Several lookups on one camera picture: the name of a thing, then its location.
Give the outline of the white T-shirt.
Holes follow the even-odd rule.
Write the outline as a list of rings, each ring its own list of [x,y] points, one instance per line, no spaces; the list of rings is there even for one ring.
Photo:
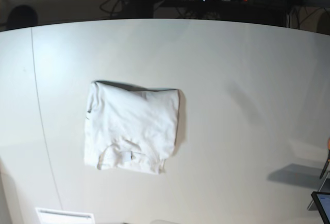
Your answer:
[[[85,165],[160,174],[175,149],[179,104],[178,90],[130,91],[92,82],[85,119]]]

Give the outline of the black tablet screen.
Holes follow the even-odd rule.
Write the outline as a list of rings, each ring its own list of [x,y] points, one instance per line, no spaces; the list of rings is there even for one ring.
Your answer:
[[[312,199],[324,224],[329,224],[329,193],[312,192]]]

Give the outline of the white paper sheet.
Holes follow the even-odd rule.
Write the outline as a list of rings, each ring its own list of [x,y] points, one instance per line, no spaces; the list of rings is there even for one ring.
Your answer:
[[[94,215],[91,213],[69,212],[45,208],[36,208],[36,212],[40,223],[95,224]]]

